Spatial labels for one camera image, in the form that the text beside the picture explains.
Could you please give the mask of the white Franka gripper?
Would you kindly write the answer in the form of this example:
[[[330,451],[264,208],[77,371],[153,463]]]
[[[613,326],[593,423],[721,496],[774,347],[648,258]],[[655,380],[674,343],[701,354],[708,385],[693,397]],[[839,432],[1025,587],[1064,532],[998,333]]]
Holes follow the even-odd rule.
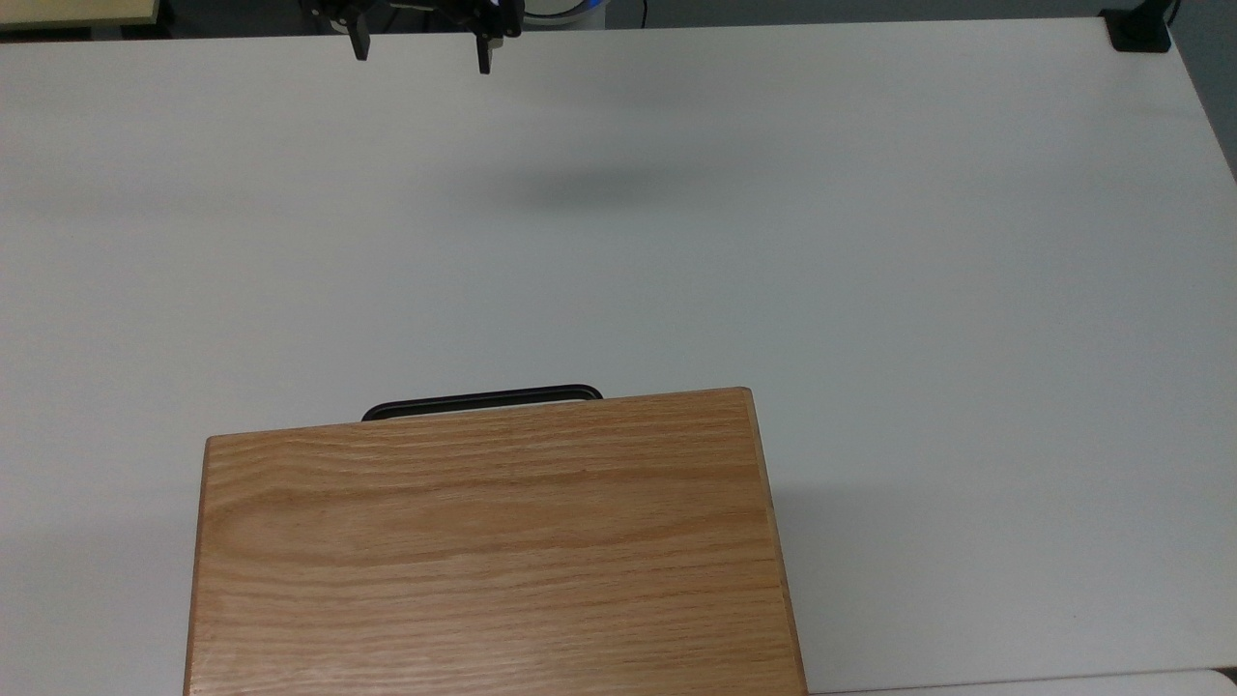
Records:
[[[476,35],[477,70],[492,73],[499,37],[524,26],[524,1],[303,1],[302,14],[349,35],[355,58],[367,61],[370,35]]]

